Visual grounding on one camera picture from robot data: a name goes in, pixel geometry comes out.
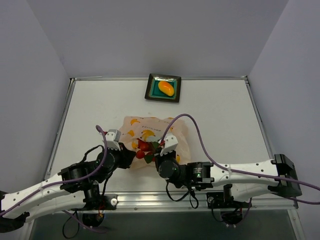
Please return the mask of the red cherry tomato bunch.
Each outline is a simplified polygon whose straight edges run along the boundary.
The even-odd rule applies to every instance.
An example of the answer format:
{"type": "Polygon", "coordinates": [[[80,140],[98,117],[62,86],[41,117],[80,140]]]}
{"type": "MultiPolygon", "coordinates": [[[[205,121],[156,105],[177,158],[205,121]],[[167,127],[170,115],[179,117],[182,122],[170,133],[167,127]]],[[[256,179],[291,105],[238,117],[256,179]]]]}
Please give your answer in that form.
{"type": "Polygon", "coordinates": [[[156,155],[160,153],[162,144],[157,141],[142,141],[137,139],[137,144],[132,143],[132,147],[136,150],[135,157],[138,160],[144,160],[147,164],[156,161],[156,155]]]}

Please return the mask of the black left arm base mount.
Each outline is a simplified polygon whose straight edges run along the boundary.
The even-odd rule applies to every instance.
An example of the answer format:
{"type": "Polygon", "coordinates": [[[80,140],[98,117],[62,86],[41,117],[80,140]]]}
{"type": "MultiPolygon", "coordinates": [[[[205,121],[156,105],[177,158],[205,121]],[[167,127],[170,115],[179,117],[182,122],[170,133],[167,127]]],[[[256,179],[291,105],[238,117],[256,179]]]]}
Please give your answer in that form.
{"type": "Polygon", "coordinates": [[[103,211],[117,208],[117,195],[100,192],[99,186],[95,185],[93,189],[84,192],[84,197],[80,202],[83,206],[63,211],[68,215],[68,219],[62,226],[62,236],[66,240],[74,239],[81,228],[97,234],[106,234],[111,230],[110,227],[101,226],[105,218],[103,211]],[[76,222],[76,230],[72,235],[68,235],[66,232],[67,223],[70,220],[76,222]]]}

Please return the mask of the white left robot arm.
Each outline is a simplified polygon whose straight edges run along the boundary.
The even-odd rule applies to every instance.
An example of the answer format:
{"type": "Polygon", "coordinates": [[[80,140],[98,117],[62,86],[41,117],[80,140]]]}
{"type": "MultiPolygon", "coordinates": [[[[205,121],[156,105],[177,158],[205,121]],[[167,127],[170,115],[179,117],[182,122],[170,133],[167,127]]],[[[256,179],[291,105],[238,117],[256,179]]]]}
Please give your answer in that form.
{"type": "Polygon", "coordinates": [[[21,228],[40,216],[62,210],[95,210],[103,202],[99,185],[113,172],[128,169],[136,153],[122,143],[102,148],[95,160],[88,161],[89,149],[82,160],[52,177],[26,189],[0,193],[0,231],[7,233],[21,228]]]}

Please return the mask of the yellow orange fake mango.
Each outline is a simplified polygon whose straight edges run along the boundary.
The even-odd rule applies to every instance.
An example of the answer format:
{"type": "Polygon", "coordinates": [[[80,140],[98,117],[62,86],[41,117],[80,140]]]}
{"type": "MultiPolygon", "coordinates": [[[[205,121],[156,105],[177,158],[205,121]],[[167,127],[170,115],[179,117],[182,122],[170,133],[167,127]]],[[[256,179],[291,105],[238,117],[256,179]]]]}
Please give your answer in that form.
{"type": "Polygon", "coordinates": [[[169,97],[172,97],[175,94],[174,87],[168,81],[164,81],[164,80],[159,81],[158,89],[169,97]]]}

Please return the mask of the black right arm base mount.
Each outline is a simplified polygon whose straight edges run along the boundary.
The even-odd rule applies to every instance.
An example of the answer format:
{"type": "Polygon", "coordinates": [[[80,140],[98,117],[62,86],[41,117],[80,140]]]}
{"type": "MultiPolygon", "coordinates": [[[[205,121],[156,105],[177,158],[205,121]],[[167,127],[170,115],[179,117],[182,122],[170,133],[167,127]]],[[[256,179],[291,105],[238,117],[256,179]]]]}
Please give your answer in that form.
{"type": "Polygon", "coordinates": [[[252,198],[249,201],[236,201],[232,195],[233,186],[233,184],[226,184],[223,186],[223,191],[206,193],[206,201],[216,222],[235,229],[248,216],[252,207],[252,198]]]}

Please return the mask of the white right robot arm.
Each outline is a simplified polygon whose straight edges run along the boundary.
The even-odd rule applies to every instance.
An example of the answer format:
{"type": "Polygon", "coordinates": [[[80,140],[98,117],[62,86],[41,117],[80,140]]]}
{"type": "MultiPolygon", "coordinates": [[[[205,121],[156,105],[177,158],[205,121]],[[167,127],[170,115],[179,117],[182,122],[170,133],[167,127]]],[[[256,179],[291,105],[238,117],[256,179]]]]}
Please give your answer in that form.
{"type": "Polygon", "coordinates": [[[160,177],[180,189],[202,191],[229,187],[222,193],[223,203],[234,206],[250,198],[274,194],[282,198],[302,195],[294,163],[284,154],[256,163],[224,164],[219,167],[210,161],[179,164],[175,152],[155,157],[160,177]]]}

